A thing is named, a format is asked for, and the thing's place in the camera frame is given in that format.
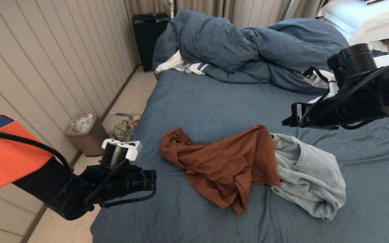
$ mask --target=brown garment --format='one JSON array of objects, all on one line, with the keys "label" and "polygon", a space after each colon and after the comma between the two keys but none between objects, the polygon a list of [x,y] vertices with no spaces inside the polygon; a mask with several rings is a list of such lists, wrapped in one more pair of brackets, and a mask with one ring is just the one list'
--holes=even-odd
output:
[{"label": "brown garment", "polygon": [[274,141],[261,125],[214,143],[194,144],[181,128],[162,138],[160,155],[180,168],[204,197],[237,214],[247,210],[250,185],[280,186]]}]

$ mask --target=floor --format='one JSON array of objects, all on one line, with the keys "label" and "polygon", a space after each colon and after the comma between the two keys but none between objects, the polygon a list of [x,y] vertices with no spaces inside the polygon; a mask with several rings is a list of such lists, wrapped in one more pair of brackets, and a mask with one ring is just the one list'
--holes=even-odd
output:
[{"label": "floor", "polygon": [[[115,102],[110,112],[141,114],[147,104],[148,97],[156,86],[153,72],[143,72],[142,66],[135,74]],[[112,129],[124,117],[108,115],[103,121],[107,131]],[[74,172],[80,174],[86,166],[97,164],[99,157],[85,157],[82,155],[74,166]],[[77,220],[67,221],[47,209],[35,228],[28,243],[92,243],[93,237],[89,227],[99,213],[99,207],[88,212]]]}]

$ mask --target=denim jeans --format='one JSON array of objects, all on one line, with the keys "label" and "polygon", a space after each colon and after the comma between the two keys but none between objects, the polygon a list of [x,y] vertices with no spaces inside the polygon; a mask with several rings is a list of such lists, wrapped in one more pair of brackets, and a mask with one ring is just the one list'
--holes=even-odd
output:
[{"label": "denim jeans", "polygon": [[346,201],[345,183],[333,154],[283,134],[272,134],[280,186],[273,192],[313,217],[332,220]]}]

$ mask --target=orange cloth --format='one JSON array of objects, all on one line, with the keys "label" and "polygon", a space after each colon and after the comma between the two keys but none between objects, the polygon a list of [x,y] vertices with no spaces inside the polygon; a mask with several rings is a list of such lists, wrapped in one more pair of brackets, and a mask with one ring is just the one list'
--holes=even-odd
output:
[{"label": "orange cloth", "polygon": [[194,144],[181,128],[162,138],[160,155],[184,169],[204,197],[237,214],[247,211],[250,185],[280,186],[274,141],[261,125],[214,143]]},{"label": "orange cloth", "polygon": [[[38,141],[15,120],[0,131]],[[42,168],[52,156],[35,146],[0,138],[0,187]]]}]

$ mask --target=mattress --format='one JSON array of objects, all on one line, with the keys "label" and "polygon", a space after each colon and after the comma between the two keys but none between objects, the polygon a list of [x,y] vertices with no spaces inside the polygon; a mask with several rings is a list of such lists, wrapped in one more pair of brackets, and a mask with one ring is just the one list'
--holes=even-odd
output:
[{"label": "mattress", "polygon": [[[144,148],[134,164],[156,170],[157,194],[101,209],[91,226],[93,242],[389,242],[389,118],[352,131],[281,125],[291,103],[313,98],[271,83],[222,83],[203,75],[163,72],[135,134]],[[181,127],[199,143],[257,124],[336,156],[347,201],[332,221],[310,216],[268,185],[251,187],[247,212],[221,210],[196,191],[182,169],[159,155],[169,129]]]}]

